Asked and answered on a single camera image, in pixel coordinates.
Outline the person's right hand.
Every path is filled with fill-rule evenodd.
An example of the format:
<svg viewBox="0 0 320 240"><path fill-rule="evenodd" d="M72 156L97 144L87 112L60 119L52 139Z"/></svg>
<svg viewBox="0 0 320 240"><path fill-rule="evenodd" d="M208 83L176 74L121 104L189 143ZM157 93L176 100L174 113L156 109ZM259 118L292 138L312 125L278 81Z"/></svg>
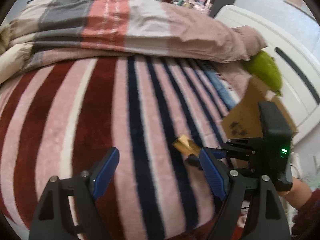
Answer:
<svg viewBox="0 0 320 240"><path fill-rule="evenodd" d="M293 177L291 190L278 192L278 195L296 210L299 210L311 198L312 191L306 183Z"/></svg>

